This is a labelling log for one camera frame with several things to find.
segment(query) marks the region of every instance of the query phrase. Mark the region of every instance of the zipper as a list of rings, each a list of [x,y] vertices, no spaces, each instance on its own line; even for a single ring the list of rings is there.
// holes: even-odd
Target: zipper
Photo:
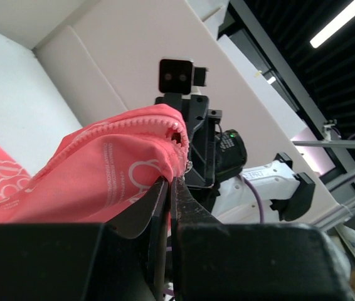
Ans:
[[[144,126],[145,131],[138,130],[137,132],[126,133],[127,130],[133,129],[133,127],[136,125],[138,125],[140,128]],[[153,133],[151,133],[151,131],[148,131],[149,127],[152,127]],[[157,133],[158,131],[163,131],[163,130],[165,130],[165,134]],[[34,183],[35,181],[45,176],[48,172],[50,172],[53,168],[55,168],[58,164],[60,164],[63,160],[65,160],[71,152],[78,151],[80,148],[82,148],[84,145],[91,142],[93,139],[96,139],[103,135],[109,135],[109,134],[139,135],[139,134],[148,134],[148,133],[158,137],[163,136],[161,138],[165,139],[166,141],[175,143],[176,145],[180,145],[182,155],[186,156],[188,154],[189,140],[186,133],[186,127],[185,125],[182,125],[182,123],[178,119],[175,119],[170,116],[164,116],[164,115],[131,117],[116,122],[111,122],[109,124],[104,124],[92,130],[88,130],[84,132],[84,134],[82,134],[77,140],[71,142],[68,146],[62,149],[59,154],[52,157],[50,161],[47,163],[47,165],[44,168],[42,168],[31,179],[30,182]],[[180,142],[172,139],[172,136],[175,133],[180,134],[181,137]],[[189,164],[186,165],[185,173],[189,171],[188,166]]]

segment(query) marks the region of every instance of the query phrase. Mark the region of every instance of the zipper teeth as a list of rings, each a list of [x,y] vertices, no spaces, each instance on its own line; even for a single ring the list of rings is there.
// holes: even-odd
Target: zipper teeth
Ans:
[[[161,115],[158,117],[155,117],[155,116],[152,116],[152,117],[132,117],[130,119],[120,120],[120,121],[117,121],[117,122],[114,122],[111,124],[105,124],[105,125],[99,126],[99,127],[92,129],[92,130],[88,130],[82,136],[80,136],[76,141],[73,141],[71,144],[69,144],[63,150],[61,150],[61,152],[56,157],[52,158],[52,160],[50,160],[44,168],[42,168],[34,177],[31,178],[31,182],[36,179],[39,179],[40,177],[45,175],[45,173],[48,170],[50,170],[60,160],[64,159],[70,151],[72,151],[76,147],[80,146],[88,139],[91,139],[91,138],[97,136],[98,134],[111,134],[110,132],[113,130],[123,129],[126,127],[130,127],[131,125],[163,125],[163,126],[167,126],[168,128],[170,128],[172,130],[176,130],[177,132],[179,132],[181,134],[182,138],[186,137],[185,135],[182,135],[184,132],[184,129],[181,127],[180,123],[173,120],[172,117],[167,117],[167,118],[168,119],[165,120],[165,116],[161,116]],[[165,138],[170,139],[171,135],[165,136]],[[186,153],[188,152],[188,149],[189,149],[188,145],[189,145],[188,140],[183,139],[181,146]]]

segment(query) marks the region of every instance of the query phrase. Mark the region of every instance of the black ceiling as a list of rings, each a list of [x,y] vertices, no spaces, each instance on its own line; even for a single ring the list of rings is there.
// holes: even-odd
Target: black ceiling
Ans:
[[[355,133],[355,17],[318,48],[313,38],[351,0],[244,0],[327,119]],[[355,150],[351,150],[355,159]]]

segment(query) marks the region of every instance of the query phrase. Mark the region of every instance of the ceiling light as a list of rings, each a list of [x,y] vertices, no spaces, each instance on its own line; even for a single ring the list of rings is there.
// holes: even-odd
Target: ceiling light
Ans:
[[[277,80],[275,77],[271,77],[269,80],[267,80],[267,83],[271,85],[275,80]]]
[[[346,8],[341,11],[326,27],[324,27],[314,38],[311,39],[310,44],[314,48],[317,48],[323,42],[329,39],[336,31],[355,17],[355,0]]]

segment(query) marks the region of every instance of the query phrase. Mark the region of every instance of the red fabric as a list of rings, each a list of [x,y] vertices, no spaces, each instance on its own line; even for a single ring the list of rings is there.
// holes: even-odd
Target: red fabric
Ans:
[[[181,144],[172,140],[177,132]],[[184,121],[167,105],[128,111],[66,136],[32,179],[0,149],[0,223],[108,221],[159,176],[182,176],[187,153]]]

